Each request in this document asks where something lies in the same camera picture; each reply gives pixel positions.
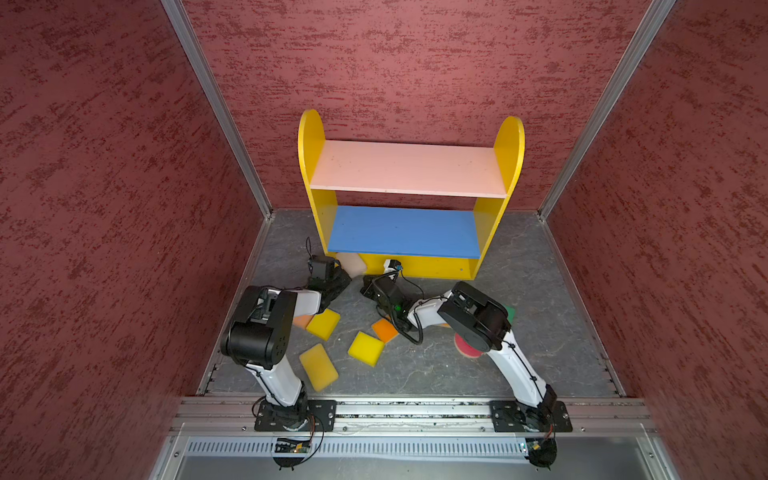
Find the cream white sponge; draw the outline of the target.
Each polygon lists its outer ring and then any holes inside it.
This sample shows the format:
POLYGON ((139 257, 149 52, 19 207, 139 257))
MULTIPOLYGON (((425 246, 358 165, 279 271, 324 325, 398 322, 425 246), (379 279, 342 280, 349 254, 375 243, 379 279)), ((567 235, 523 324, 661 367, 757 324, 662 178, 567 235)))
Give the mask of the cream white sponge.
POLYGON ((362 276, 368 269, 365 261, 357 253, 340 252, 336 254, 336 259, 350 278, 362 276))

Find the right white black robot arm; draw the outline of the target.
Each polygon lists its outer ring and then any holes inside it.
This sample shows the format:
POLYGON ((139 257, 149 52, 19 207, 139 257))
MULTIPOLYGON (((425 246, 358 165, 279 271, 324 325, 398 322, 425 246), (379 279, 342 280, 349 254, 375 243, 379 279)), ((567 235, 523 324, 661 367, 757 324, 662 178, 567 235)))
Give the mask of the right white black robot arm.
POLYGON ((441 295, 410 299, 400 289, 399 278, 396 271, 366 275, 361 294, 375 301, 383 318, 415 345, 423 343, 428 327, 451 328, 461 345, 490 357, 530 429, 553 421, 557 395, 521 351, 504 305, 464 281, 441 295))

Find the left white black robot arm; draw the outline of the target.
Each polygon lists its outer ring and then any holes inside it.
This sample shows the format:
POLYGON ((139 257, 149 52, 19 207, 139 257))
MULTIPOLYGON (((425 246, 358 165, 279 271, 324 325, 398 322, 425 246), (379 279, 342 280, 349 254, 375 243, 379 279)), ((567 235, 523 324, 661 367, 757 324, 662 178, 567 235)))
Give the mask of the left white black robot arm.
POLYGON ((293 322, 324 313, 351 283, 333 257, 312 255, 308 267, 304 288, 247 287, 220 342, 222 354, 251 373, 264 391, 256 420, 278 430, 312 425, 306 389, 286 358, 293 322))

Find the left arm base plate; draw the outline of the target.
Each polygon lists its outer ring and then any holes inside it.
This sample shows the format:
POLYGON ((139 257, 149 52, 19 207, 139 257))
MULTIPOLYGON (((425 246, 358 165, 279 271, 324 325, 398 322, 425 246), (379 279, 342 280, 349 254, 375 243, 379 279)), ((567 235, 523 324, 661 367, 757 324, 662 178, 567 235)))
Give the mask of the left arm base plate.
POLYGON ((330 432, 334 429, 338 402, 300 398, 289 407, 262 400, 252 406, 254 430, 257 432, 330 432))

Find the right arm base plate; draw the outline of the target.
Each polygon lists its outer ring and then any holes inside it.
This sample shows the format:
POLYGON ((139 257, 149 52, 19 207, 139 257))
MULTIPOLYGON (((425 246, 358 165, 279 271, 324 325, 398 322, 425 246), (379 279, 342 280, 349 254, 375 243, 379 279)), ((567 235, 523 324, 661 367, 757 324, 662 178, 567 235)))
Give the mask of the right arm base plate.
POLYGON ((566 406, 561 401, 552 405, 530 407, 512 400, 489 402, 490 419, 496 433, 514 432, 527 434, 570 433, 573 425, 566 406))

